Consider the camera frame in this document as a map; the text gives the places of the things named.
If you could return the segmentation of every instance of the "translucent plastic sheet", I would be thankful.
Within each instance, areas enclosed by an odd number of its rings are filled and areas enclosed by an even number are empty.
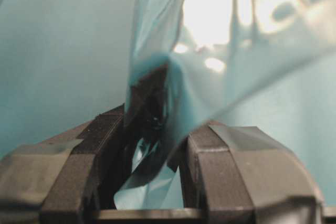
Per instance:
[[[156,148],[122,189],[151,181],[201,123],[332,55],[335,12],[336,0],[138,0],[125,126],[140,119]]]

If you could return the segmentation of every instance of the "teal background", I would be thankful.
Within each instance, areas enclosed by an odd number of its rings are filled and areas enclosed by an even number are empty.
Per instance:
[[[3,0],[0,157],[124,102],[133,6],[134,0]]]

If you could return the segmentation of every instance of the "blue plastic film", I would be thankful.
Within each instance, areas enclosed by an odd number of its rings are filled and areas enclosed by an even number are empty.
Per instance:
[[[127,187],[151,181],[190,131],[333,55],[336,0],[138,0],[125,126],[156,145]]]

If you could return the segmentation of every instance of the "crumpled plastic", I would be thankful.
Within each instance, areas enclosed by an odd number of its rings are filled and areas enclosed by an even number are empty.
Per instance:
[[[336,0],[137,0],[124,123],[140,119],[150,147],[121,191],[158,178],[205,121],[331,57],[335,11]]]

